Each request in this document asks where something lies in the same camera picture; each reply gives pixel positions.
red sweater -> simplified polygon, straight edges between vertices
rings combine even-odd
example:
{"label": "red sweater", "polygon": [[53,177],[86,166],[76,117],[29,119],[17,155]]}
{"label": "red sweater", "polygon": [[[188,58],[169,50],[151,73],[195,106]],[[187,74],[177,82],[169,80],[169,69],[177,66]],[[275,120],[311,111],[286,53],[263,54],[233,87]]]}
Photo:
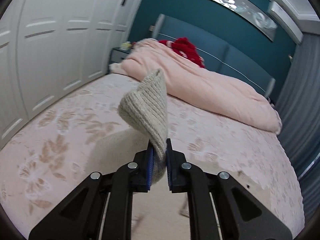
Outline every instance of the red sweater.
{"label": "red sweater", "polygon": [[179,38],[175,42],[162,40],[161,44],[171,48],[175,53],[187,58],[188,60],[196,63],[199,67],[204,68],[204,60],[196,52],[196,47],[188,41],[186,37]]}

white wardrobe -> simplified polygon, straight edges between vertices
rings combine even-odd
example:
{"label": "white wardrobe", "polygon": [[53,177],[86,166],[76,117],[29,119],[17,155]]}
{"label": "white wardrobe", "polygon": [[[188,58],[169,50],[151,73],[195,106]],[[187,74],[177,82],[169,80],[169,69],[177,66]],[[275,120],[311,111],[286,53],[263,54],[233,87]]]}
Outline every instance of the white wardrobe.
{"label": "white wardrobe", "polygon": [[106,73],[140,2],[12,1],[0,20],[0,148],[47,106]]}

metal bolt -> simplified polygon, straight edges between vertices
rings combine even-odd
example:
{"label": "metal bolt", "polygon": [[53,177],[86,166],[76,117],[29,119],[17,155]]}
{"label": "metal bolt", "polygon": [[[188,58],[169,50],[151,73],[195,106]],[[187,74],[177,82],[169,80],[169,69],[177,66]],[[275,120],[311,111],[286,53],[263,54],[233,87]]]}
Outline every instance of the metal bolt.
{"label": "metal bolt", "polygon": [[128,164],[128,168],[129,169],[135,169],[135,168],[137,168],[138,167],[138,164],[137,163],[129,163]]}
{"label": "metal bolt", "polygon": [[181,167],[185,170],[191,169],[191,164],[190,163],[183,163],[181,164]]}
{"label": "metal bolt", "polygon": [[98,178],[100,178],[100,173],[93,172],[93,173],[91,173],[90,178],[91,179],[98,179]]}
{"label": "metal bolt", "polygon": [[229,175],[229,173],[223,171],[223,172],[220,172],[219,177],[221,179],[228,179],[230,177],[230,175]]}

gray curtain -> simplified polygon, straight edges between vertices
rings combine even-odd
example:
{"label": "gray curtain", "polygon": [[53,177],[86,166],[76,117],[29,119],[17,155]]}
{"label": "gray curtain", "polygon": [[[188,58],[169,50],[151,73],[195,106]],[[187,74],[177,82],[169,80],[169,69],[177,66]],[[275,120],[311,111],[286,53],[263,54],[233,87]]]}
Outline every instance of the gray curtain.
{"label": "gray curtain", "polygon": [[299,177],[308,219],[320,203],[319,162],[316,161],[308,172],[304,172],[320,153],[319,35],[304,33],[276,109],[283,122],[278,139]]}

pink bedsheet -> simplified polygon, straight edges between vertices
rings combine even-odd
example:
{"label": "pink bedsheet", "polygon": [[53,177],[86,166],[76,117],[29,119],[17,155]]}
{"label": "pink bedsheet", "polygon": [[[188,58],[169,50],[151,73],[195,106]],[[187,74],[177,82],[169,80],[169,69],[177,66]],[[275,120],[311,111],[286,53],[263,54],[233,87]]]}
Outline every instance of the pink bedsheet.
{"label": "pink bedsheet", "polygon": [[168,94],[261,130],[280,133],[278,113],[253,87],[239,79],[199,68],[156,40],[138,42],[134,51],[122,63],[113,65],[111,71],[141,81],[148,72],[158,68],[164,71]]}

